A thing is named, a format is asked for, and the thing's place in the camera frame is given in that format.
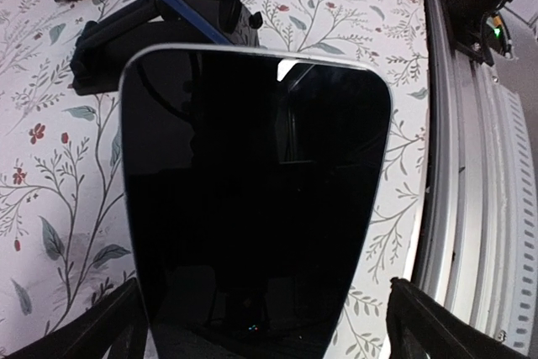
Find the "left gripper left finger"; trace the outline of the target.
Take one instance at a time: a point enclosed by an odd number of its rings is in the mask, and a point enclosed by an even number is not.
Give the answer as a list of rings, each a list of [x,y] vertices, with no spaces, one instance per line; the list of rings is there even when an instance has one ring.
[[[130,279],[70,324],[9,357],[142,358],[148,329],[139,285]]]

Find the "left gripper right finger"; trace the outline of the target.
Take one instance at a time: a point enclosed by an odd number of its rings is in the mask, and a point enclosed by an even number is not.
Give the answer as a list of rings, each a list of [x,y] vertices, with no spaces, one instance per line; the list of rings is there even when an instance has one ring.
[[[475,330],[404,278],[391,279],[386,315],[391,358],[523,358]]]

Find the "black phone silver edge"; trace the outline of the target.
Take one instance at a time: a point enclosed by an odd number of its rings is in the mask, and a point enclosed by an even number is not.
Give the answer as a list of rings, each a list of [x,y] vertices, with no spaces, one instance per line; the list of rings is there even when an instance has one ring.
[[[120,79],[125,199],[160,358],[325,358],[377,196],[373,70],[160,45]]]

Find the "black folding phone stand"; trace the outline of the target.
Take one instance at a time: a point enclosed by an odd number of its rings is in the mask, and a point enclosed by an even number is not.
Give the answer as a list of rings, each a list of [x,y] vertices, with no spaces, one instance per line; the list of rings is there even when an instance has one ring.
[[[261,13],[251,13],[238,0],[224,0],[217,2],[213,16],[211,22],[183,2],[175,10],[163,0],[135,0],[99,23],[87,23],[70,63],[75,93],[116,92],[128,61],[152,45],[259,45]]]

